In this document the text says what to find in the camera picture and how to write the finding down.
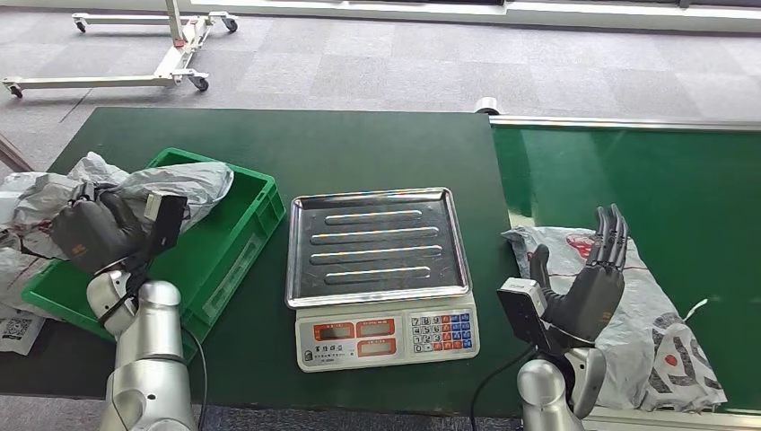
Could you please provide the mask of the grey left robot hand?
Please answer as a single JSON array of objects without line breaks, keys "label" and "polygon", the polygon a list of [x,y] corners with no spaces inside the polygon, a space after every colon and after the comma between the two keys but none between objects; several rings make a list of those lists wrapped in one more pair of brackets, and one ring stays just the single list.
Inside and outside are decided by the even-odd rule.
[{"label": "grey left robot hand", "polygon": [[140,251],[145,233],[123,198],[90,181],[72,191],[51,221],[54,244],[79,269],[98,274]]}]

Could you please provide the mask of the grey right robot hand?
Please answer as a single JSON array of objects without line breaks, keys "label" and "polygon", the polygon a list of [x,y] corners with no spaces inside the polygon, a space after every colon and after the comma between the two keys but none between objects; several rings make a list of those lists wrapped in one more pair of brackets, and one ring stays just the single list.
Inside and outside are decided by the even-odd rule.
[{"label": "grey right robot hand", "polygon": [[608,325],[625,290],[628,225],[617,205],[598,207],[593,246],[569,291],[563,295],[550,285],[549,248],[539,244],[529,260],[530,278],[546,300],[542,319],[569,336],[594,343]]}]

